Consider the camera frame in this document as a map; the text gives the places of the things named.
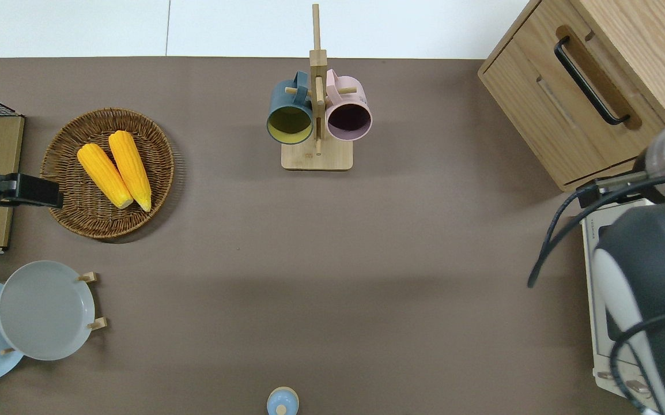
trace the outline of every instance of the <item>wooden base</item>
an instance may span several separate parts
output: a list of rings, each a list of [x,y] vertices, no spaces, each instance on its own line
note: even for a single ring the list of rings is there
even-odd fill
[[[314,136],[300,144],[282,144],[282,167],[287,170],[350,170],[353,168],[353,142],[325,134],[320,155],[317,155]]]

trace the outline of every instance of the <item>black drawer handle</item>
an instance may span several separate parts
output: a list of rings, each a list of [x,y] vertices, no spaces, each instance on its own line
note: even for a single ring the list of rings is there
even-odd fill
[[[561,62],[561,64],[564,66],[565,71],[567,71],[570,77],[573,78],[573,81],[581,89],[583,95],[588,98],[588,101],[591,102],[591,105],[594,106],[596,112],[602,116],[607,124],[616,126],[617,124],[621,124],[624,123],[624,121],[629,120],[629,114],[623,116],[622,118],[615,118],[614,115],[609,112],[609,109],[606,105],[604,105],[604,102],[602,102],[602,100],[599,98],[599,95],[594,92],[594,89],[591,87],[591,85],[589,85],[588,82],[586,82],[586,79],[583,78],[582,74],[579,73],[578,68],[576,68],[573,62],[570,61],[570,58],[565,55],[565,51],[562,49],[562,46],[567,44],[569,40],[570,36],[565,36],[563,39],[559,40],[559,42],[556,44],[556,47],[553,49],[554,52],[556,52],[556,56],[559,62]]]

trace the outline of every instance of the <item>pink mug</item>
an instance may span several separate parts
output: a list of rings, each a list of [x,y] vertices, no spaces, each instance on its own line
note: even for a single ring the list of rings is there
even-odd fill
[[[325,124],[330,135],[352,141],[366,135],[371,129],[371,110],[361,83],[351,76],[338,76],[327,71],[326,92],[330,102],[325,110]],[[340,89],[355,87],[356,92],[341,94]]]

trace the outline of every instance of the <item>mug handle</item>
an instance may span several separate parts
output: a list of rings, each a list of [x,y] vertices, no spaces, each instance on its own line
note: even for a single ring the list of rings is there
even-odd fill
[[[327,97],[330,98],[330,102],[333,105],[341,102],[343,98],[340,97],[340,92],[338,92],[338,74],[335,73],[335,69],[327,69],[327,82],[325,85],[325,92],[327,92]]]
[[[296,87],[294,103],[297,105],[304,105],[304,100],[307,99],[307,84],[309,84],[309,75],[305,71],[297,71],[294,77],[294,86]]]

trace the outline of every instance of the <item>mug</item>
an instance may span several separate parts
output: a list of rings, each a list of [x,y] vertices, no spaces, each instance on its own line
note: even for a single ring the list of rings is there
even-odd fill
[[[298,71],[293,80],[281,81],[271,93],[266,129],[281,144],[299,144],[312,135],[312,102],[307,97],[309,75]],[[296,88],[288,94],[287,88]]]
[[[355,87],[356,92],[341,94],[338,90]],[[337,139],[352,141],[366,135],[371,129],[371,111],[361,83],[351,76],[338,76],[327,71],[325,86],[330,103],[325,110],[327,131]]]

